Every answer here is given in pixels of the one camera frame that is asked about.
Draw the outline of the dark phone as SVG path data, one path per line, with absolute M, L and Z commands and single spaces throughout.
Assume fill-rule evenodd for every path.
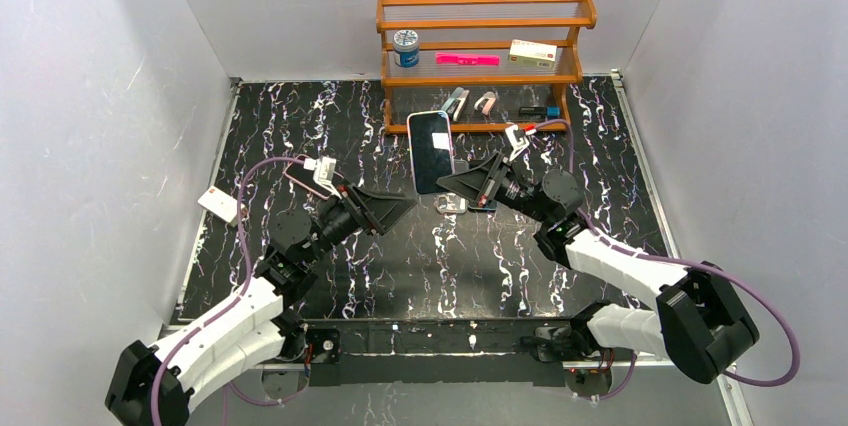
M 469 202 L 467 210 L 470 212 L 493 213 L 497 210 L 498 203 L 495 200 L 489 200 L 485 204 L 476 204 Z

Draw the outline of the clear phone case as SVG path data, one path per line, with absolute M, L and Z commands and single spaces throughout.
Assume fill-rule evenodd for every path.
M 436 210 L 443 215 L 464 214 L 467 211 L 467 200 L 455 193 L 437 195 L 434 201 Z

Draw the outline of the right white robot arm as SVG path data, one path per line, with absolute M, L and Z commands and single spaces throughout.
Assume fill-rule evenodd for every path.
M 547 259 L 639 301 L 638 309 L 598 303 L 581 311 L 570 326 L 576 347 L 651 353 L 671 360 L 688 378 L 709 384 L 760 339 L 720 270 L 652 261 L 593 231 L 579 213 L 584 194 L 569 172 L 551 170 L 530 184 L 496 154 L 437 183 L 471 203 L 495 201 L 538 221 L 534 239 Z

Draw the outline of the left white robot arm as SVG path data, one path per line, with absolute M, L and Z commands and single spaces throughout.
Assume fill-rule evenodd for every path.
M 239 290 L 179 331 L 121 352 L 106 409 L 123 425 L 186 424 L 213 392 L 303 335 L 291 306 L 314 285 L 315 263 L 357 232 L 386 234 L 416 204 L 344 183 L 314 214 L 285 212 Z

